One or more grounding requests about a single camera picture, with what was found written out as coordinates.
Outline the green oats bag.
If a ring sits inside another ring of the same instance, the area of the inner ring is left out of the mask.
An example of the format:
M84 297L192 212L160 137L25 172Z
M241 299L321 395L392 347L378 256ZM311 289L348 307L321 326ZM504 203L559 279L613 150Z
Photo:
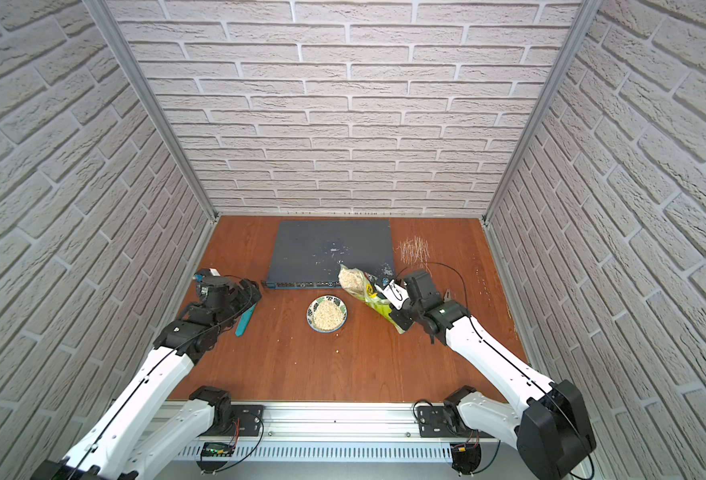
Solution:
M376 291L371 279L372 277L369 274L360 269L340 265L338 282L341 288L357 300L375 310L379 315L388 320L399 334L403 334L405 330L391 318L391 313L394 311L392 303L385 296Z

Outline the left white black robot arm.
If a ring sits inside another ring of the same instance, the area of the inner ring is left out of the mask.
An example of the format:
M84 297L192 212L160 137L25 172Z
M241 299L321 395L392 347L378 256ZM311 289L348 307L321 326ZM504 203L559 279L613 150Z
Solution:
M257 282L202 269L197 299L166 325L144 363L96 425L62 459L43 461L35 479L153 479L200 435L240 436L229 392L196 389L179 412L150 436L143 433L169 394L212 350L219 336L257 305Z

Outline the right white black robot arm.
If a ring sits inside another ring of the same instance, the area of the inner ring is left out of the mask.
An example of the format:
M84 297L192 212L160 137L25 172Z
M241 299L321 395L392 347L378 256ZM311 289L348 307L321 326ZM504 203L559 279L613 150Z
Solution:
M379 281L378 293L391 304L391 319L402 329L420 326L478 370L504 397L492 401L461 388L444 407L459 435L484 432L516 449L538 479L572 476L590 462L596 439L580 390L555 382L527 365L497 341L470 310L447 299L430 274L417 270L402 280Z

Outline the green leaf pattern bowl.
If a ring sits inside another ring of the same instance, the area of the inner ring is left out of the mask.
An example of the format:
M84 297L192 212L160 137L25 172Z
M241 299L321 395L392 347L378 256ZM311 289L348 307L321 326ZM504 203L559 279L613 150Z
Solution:
M332 295L316 298L306 311L308 325L319 333L339 330L347 320L348 309L344 302Z

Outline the left small circuit board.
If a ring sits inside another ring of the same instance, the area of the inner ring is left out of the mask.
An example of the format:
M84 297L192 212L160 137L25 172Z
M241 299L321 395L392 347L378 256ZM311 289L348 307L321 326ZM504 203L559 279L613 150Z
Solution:
M200 458L205 462L224 461L233 455L234 446L223 442L205 442L201 448Z

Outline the grey network switch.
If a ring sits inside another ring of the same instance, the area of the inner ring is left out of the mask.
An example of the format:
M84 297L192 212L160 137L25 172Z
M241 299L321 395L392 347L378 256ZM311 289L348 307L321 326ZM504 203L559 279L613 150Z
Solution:
M340 267L377 278L395 275L390 222L382 219L281 221L269 271L268 289L339 286Z

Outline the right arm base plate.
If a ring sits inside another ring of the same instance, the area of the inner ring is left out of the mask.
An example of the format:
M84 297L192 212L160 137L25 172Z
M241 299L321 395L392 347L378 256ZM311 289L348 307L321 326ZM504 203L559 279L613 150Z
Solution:
M421 438L474 438L476 431L467 427L459 415L444 405L416 402L412 414Z

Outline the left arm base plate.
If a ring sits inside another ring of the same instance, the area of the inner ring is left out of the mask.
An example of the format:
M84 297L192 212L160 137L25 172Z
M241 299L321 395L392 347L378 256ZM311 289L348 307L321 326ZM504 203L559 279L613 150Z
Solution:
M214 419L202 436L259 437L265 406L236 404L214 407Z

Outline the aluminium frame rail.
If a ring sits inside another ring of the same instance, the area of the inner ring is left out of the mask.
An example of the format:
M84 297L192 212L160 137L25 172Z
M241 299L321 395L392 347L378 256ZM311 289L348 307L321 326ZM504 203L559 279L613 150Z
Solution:
M150 436L181 409L166 401L151 421ZM450 445L499 441L476 431L474 438L421 438L408 403L267 402L259 437L200 435L172 460L197 461L207 468L259 462L451 463ZM205 442L234 446L224 461L205 462Z

